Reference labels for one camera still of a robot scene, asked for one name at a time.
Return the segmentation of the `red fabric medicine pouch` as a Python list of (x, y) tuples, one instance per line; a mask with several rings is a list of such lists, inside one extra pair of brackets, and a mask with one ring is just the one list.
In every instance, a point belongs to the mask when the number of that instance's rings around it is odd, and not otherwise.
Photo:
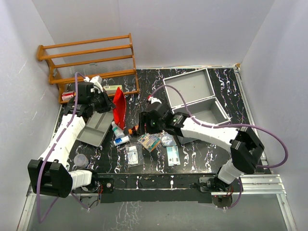
[(120, 87), (115, 92), (113, 103), (115, 104), (115, 108), (113, 109), (114, 122), (123, 130), (125, 127), (127, 104), (125, 95)]

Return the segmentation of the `brown bottle orange cap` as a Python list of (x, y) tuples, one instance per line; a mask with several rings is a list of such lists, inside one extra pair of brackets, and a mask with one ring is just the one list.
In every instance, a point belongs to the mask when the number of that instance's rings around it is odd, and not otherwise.
[(128, 130), (128, 132), (129, 132), (129, 134), (130, 134), (131, 136), (137, 136), (137, 135), (139, 135), (139, 134), (140, 134), (140, 132), (139, 132), (139, 126), (138, 126), (138, 125), (133, 126), (132, 128), (130, 128), (130, 129)]

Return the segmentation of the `blue white plaster pack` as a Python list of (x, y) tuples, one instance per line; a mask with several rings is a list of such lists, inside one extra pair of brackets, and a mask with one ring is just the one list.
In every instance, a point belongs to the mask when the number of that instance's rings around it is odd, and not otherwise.
[(137, 141), (141, 143), (148, 152), (152, 152), (161, 143), (157, 134), (149, 133), (141, 135)]

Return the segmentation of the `round item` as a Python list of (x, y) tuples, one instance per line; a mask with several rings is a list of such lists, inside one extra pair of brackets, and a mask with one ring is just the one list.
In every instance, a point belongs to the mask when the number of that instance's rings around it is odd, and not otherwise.
[(172, 135), (166, 133), (160, 137), (160, 141), (163, 147), (175, 146), (176, 142)]

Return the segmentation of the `teal white sachet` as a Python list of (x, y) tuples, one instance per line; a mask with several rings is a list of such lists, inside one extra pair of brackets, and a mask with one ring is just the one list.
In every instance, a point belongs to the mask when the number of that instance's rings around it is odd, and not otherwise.
[(179, 150), (177, 146), (167, 147), (167, 159), (169, 167), (180, 165)]

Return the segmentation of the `clear bag of gauze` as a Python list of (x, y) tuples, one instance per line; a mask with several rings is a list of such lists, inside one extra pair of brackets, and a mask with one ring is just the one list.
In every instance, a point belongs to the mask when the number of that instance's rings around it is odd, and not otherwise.
[(125, 145), (126, 163), (128, 167), (136, 167), (144, 164), (142, 144), (139, 142)]

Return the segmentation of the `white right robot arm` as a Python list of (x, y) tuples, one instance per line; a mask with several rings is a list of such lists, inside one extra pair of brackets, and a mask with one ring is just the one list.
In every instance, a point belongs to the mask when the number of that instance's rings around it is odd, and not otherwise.
[(235, 179), (244, 174), (253, 174), (264, 151), (263, 143), (250, 127), (217, 128), (187, 113), (173, 113), (160, 101), (149, 103), (147, 109), (139, 114), (138, 133), (157, 134), (162, 131), (205, 141), (231, 154), (214, 177), (198, 183), (200, 189), (212, 192), (224, 192)]

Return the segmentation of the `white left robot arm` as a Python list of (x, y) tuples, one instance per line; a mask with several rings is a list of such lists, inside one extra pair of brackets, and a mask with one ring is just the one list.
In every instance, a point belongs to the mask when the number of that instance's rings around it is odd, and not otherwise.
[(93, 113), (105, 113), (115, 108), (98, 81), (79, 82), (77, 93), (65, 108), (61, 124), (52, 141), (38, 159), (32, 159), (27, 169), (33, 192), (66, 198), (72, 190), (84, 187), (89, 192), (99, 188), (92, 170), (66, 169), (67, 160), (78, 135)]

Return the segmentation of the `red white medicine box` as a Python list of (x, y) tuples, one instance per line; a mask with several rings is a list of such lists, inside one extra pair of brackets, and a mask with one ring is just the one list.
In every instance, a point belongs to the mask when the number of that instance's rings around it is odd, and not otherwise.
[(74, 96), (75, 96), (75, 92), (74, 91), (66, 91), (66, 92), (62, 93), (61, 99), (62, 99), (62, 101), (69, 101)]

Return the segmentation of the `white medicine bottle green label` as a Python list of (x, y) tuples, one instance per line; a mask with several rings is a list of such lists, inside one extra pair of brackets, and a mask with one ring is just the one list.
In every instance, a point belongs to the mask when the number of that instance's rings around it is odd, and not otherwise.
[(112, 121), (111, 125), (116, 139), (125, 137), (123, 130), (115, 123), (115, 121)]

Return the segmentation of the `grey plastic tray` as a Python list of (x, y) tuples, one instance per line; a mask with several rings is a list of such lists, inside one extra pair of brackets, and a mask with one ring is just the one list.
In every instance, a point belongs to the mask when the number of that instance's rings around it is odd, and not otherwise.
[(94, 112), (92, 117), (87, 121), (85, 127), (77, 136), (77, 140), (99, 147), (114, 119), (112, 112), (98, 113)]

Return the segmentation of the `orange wooden shelf rack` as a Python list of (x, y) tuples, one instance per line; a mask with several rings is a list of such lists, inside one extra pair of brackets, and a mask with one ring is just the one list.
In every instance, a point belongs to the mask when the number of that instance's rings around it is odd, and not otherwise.
[(58, 102), (66, 103), (62, 94), (74, 83), (76, 72), (88, 78), (102, 79), (134, 77), (135, 88), (124, 94), (140, 93), (132, 34), (88, 39), (54, 45), (39, 45), (36, 52), (39, 62), (49, 68), (48, 82), (59, 89)]

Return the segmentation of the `grey open storage box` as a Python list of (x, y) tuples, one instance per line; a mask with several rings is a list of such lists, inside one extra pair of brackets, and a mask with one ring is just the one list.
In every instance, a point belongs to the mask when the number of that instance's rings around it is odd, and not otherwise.
[(165, 78), (163, 84), (175, 87), (182, 94), (189, 111), (197, 119), (215, 125), (231, 121), (216, 97), (206, 68)]

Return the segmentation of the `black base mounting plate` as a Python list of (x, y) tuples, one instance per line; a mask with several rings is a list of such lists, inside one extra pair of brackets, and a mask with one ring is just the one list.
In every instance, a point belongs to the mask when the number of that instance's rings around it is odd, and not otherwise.
[(240, 183), (234, 180), (225, 189), (208, 188), (214, 174), (97, 174), (94, 189), (74, 190), (77, 195), (98, 196), (101, 203), (116, 202), (184, 202), (212, 203), (214, 196), (230, 197), (241, 192)]

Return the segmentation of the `aluminium frame rail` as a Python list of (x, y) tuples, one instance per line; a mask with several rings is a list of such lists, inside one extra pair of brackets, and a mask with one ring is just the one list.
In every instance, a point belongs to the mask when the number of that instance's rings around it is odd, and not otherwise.
[(253, 174), (241, 177), (244, 194), (286, 194), (279, 174)]

